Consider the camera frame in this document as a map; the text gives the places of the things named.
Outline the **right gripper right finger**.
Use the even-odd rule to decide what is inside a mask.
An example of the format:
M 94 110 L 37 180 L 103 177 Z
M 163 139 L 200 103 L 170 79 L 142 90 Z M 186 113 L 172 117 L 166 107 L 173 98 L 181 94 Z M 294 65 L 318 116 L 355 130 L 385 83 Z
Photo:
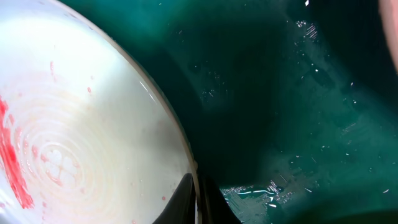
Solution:
M 202 223 L 204 224 L 241 224 L 230 209 L 219 187 L 209 177 L 198 176 Z

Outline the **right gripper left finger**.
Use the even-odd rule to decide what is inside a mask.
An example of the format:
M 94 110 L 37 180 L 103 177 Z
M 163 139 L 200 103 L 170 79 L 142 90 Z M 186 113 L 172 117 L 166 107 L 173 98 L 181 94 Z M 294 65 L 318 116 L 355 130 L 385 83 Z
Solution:
M 153 224 L 194 224 L 196 193 L 191 173 L 178 184 L 163 212 Z

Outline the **light blue plate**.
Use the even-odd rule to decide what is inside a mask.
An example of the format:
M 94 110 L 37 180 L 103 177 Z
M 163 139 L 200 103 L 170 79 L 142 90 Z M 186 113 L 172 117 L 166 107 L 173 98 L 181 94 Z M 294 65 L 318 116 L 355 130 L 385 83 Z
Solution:
M 182 177 L 199 190 L 164 95 L 59 1 L 1 0 L 1 222 L 153 223 Z

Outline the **white pink-rimmed plate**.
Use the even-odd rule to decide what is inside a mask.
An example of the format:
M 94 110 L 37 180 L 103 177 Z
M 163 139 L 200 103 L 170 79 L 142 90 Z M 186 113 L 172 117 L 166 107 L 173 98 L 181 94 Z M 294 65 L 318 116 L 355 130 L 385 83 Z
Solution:
M 379 12 L 387 46 L 395 68 L 398 67 L 398 5 L 397 0 L 378 0 Z

